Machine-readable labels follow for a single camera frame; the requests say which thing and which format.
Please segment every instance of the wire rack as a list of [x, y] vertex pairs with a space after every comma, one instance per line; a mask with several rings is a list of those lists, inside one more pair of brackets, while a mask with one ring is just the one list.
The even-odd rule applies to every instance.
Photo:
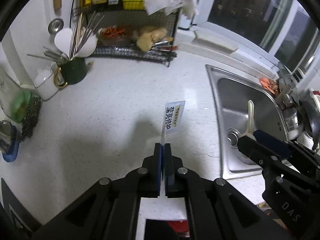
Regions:
[[[87, 8], [74, 8], [71, 11], [73, 17], [77, 17], [80, 13], [84, 13], [88, 19], [90, 19], [94, 11], [104, 14], [103, 20], [97, 26], [95, 33], [104, 27], [110, 26], [130, 26], [132, 29], [139, 30], [143, 26], [158, 26], [165, 27], [167, 29], [167, 36], [175, 38], [176, 30], [178, 27], [178, 20], [180, 11], [176, 10], [166, 16], [163, 11], [158, 11], [152, 15], [149, 15], [144, 10], [124, 10], [122, 3], [118, 5], [106, 6], [98, 5]], [[159, 52], [149, 51], [142, 52], [137, 46], [130, 47], [117, 47], [117, 46], [102, 46], [98, 45], [92, 57], [129, 57], [139, 58], [145, 60], [154, 60], [158, 62], [167, 63], [170, 66], [170, 62], [176, 57], [176, 53], [173, 52]]]

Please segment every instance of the window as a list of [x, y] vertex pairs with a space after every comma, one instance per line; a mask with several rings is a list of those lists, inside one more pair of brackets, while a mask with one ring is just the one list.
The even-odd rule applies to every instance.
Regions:
[[193, 24], [236, 41], [274, 65], [281, 61], [292, 72], [305, 69], [320, 40], [318, 28], [297, 0], [199, 0]]
[[285, 22], [292, 1], [214, 0], [208, 21], [238, 33], [269, 50], [272, 45], [270, 42]]
[[318, 28], [308, 13], [302, 6], [299, 6], [292, 25], [275, 57], [293, 71], [307, 51], [317, 30]]

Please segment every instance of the gold mug handle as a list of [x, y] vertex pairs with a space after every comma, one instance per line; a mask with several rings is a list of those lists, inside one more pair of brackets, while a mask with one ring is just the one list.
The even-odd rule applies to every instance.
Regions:
[[67, 87], [69, 84], [68, 84], [68, 82], [64, 82], [61, 85], [58, 84], [57, 79], [58, 79], [58, 74], [60, 72], [61, 72], [61, 67], [58, 66], [57, 69], [54, 71], [53, 82], [57, 88], [63, 89], [65, 87]]

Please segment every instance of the white cup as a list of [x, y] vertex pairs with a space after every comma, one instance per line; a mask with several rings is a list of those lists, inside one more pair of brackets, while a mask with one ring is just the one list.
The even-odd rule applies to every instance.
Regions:
[[59, 88], [57, 88], [53, 82], [52, 69], [39, 71], [34, 80], [34, 85], [43, 101], [49, 100], [59, 91]]

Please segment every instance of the plastic packet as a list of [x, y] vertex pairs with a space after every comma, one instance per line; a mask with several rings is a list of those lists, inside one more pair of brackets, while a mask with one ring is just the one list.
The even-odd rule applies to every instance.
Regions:
[[185, 103], [185, 101], [179, 101], [165, 104], [161, 138], [162, 145], [164, 145], [166, 134], [175, 132], [179, 129]]
[[194, 15], [198, 14], [196, 9], [196, 0], [143, 0], [144, 7], [148, 15], [151, 15], [163, 8], [165, 15], [169, 15], [175, 9], [182, 7], [182, 12], [188, 19], [192, 19]]

